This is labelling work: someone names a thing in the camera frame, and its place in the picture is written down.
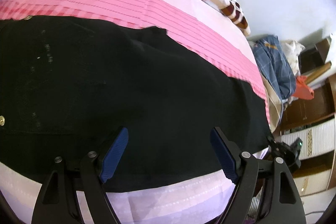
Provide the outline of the orange red cloth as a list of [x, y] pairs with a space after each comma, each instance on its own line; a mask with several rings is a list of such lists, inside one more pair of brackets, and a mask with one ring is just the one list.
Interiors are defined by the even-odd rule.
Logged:
[[293, 97], [302, 100], [312, 100], [314, 98], [314, 90], [307, 86], [305, 83], [306, 80], [306, 76], [297, 76], [295, 78], [296, 88], [295, 92], [292, 94]]

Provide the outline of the pink checked bed sheet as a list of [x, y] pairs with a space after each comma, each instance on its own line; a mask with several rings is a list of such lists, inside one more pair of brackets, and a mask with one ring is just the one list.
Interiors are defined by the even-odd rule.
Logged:
[[[265, 103], [264, 85], [246, 38], [201, 0], [1, 0], [1, 21], [35, 16], [104, 20], [135, 30], [164, 29], [167, 36], [226, 76], [249, 83]], [[55, 161], [46, 179], [37, 182], [1, 162], [1, 194], [20, 221], [32, 223], [39, 191], [54, 165]], [[92, 223], [79, 165], [69, 164], [84, 223]], [[130, 192], [110, 192], [106, 183], [106, 195], [121, 223], [207, 223], [222, 214], [235, 189], [222, 168], [175, 184]]]

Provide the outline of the white wicker drawer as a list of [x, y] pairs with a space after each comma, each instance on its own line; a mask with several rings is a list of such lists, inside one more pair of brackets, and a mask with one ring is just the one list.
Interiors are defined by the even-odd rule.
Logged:
[[302, 140], [300, 160], [321, 156], [335, 149], [335, 119], [298, 132], [281, 136], [281, 141], [290, 145], [297, 138]]

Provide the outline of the brown wooden cabinet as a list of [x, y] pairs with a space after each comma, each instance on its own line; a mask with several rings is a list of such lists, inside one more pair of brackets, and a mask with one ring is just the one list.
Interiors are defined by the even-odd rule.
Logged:
[[303, 51], [299, 65], [301, 74], [307, 76], [307, 85], [314, 90], [314, 98], [293, 101], [284, 111], [281, 131], [316, 124], [335, 114], [335, 38], [328, 36]]

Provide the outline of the white floral cloth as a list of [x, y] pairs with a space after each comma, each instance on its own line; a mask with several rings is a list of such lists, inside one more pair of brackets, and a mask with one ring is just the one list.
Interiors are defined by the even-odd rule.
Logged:
[[280, 45], [295, 76], [300, 75], [298, 57], [305, 46], [295, 40], [281, 40]]

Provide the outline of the blue plaid cloth pile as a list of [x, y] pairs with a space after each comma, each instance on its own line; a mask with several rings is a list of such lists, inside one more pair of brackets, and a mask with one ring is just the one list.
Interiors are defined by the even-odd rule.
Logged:
[[268, 80], [281, 100], [287, 100], [296, 90], [294, 73], [277, 36], [268, 35], [252, 48], [261, 74]]

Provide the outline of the black pants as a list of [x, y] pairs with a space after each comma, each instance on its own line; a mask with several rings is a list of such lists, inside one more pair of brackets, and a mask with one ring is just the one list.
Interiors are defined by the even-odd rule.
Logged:
[[110, 192], [167, 186], [220, 170], [219, 127], [250, 153], [266, 148], [264, 100], [164, 29], [35, 16], [1, 21], [1, 162], [43, 182], [56, 157], [100, 159], [129, 141]]

